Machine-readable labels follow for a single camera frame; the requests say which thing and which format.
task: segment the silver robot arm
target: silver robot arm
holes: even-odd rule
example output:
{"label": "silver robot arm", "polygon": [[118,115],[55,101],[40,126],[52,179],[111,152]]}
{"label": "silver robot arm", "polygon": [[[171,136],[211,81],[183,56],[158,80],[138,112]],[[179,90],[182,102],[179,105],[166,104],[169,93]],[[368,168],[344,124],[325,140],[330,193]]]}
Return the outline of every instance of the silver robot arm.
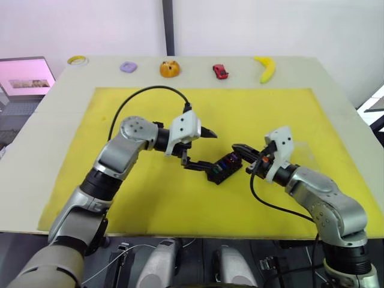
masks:
{"label": "silver robot arm", "polygon": [[248,173],[284,186],[286,193],[311,214],[323,242],[323,262],[330,285],[379,288],[377,271],[366,247],[367,215],[363,207],[343,194],[331,178],[289,163],[293,152],[289,127],[270,132],[265,140],[267,146],[262,152],[245,144],[234,144],[232,148],[251,163]]}
{"label": "silver robot arm", "polygon": [[155,149],[166,155],[185,155],[183,145],[200,136],[215,135],[201,126],[192,110],[175,118],[169,130],[138,116],[125,119],[57,216],[49,245],[31,258],[8,288],[81,287],[83,257],[99,247],[107,211],[139,152]]}

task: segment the orange toy fruit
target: orange toy fruit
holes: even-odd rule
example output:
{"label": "orange toy fruit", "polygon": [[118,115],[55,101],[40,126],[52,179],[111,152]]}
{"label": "orange toy fruit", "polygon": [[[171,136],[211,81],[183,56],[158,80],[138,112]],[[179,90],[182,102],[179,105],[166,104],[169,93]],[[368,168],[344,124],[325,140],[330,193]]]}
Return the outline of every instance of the orange toy fruit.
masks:
{"label": "orange toy fruit", "polygon": [[163,77],[175,77],[180,74],[180,65],[176,61],[164,61],[160,65],[160,74]]}

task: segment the yellow banana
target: yellow banana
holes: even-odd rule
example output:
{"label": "yellow banana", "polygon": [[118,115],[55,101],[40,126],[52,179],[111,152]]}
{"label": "yellow banana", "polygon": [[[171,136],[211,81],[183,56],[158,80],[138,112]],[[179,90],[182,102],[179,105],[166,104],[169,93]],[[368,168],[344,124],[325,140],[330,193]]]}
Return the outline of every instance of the yellow banana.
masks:
{"label": "yellow banana", "polygon": [[260,83],[266,83],[270,80],[272,75],[275,73],[276,64],[271,57],[254,57],[255,60],[259,61],[265,67],[265,70],[260,77]]}

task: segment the pink screen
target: pink screen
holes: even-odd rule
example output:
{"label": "pink screen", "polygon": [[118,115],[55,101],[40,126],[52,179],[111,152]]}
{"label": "pink screen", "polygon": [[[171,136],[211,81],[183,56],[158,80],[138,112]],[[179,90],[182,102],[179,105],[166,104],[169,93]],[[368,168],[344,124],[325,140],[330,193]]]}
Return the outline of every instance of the pink screen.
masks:
{"label": "pink screen", "polygon": [[8,96],[45,95],[54,82],[45,59],[0,61],[0,84]]}

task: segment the purple toy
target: purple toy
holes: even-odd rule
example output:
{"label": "purple toy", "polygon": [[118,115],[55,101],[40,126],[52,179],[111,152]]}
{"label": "purple toy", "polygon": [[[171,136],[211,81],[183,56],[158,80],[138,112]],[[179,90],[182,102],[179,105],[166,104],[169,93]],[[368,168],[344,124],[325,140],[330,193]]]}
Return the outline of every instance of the purple toy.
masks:
{"label": "purple toy", "polygon": [[120,70],[127,73],[132,73],[136,68],[137,64],[133,62],[124,62],[120,65]]}

